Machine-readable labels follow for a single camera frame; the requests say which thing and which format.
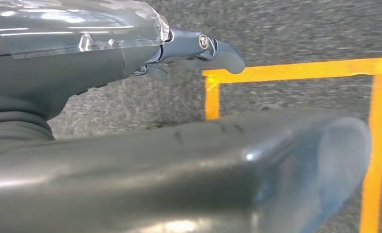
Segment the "orange tape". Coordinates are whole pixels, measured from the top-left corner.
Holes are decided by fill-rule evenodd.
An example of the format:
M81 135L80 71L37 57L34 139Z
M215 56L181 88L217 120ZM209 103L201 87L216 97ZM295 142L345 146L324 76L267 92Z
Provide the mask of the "orange tape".
M220 84L321 79L360 74L374 76L369 120L373 149L363 186L360 233L378 233L382 211L382 58L248 67L238 75L225 70L204 71L207 77L206 119L220 117Z

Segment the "robotic hand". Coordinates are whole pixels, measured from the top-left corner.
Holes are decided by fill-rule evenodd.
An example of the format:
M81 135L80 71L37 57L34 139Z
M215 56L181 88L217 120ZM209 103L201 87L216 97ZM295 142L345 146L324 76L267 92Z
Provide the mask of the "robotic hand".
M0 0L0 233L311 233L361 183L353 114L269 110L55 141L68 98L159 66L244 61L132 0Z
M203 33L170 29L132 0L0 0L0 112L51 119L68 98L159 66L199 60L240 73L243 58Z

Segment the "gray rubber surface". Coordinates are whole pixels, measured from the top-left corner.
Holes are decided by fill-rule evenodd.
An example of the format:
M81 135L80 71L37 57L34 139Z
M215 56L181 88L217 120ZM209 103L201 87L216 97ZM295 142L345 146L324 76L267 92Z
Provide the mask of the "gray rubber surface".
M249 66L382 57L382 0L149 0L172 27L234 44ZM169 68L171 79L130 78L72 98L50 122L58 138L144 130L204 119L201 70ZM225 85L222 114L281 107L348 109L367 117L371 78ZM319 233L356 233L360 196Z

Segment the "screw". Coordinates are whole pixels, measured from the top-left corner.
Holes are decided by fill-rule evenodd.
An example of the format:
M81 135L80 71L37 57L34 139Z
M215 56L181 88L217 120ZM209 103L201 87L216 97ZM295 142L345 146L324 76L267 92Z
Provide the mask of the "screw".
M204 50L208 49L208 37L204 34L200 35L199 38L200 47Z

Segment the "transparent plastic cover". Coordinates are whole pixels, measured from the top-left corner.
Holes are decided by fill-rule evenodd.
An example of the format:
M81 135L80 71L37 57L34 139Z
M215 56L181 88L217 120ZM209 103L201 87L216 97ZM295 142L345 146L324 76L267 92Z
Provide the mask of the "transparent plastic cover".
M0 0L0 55L14 58L160 45L166 19L134 0Z

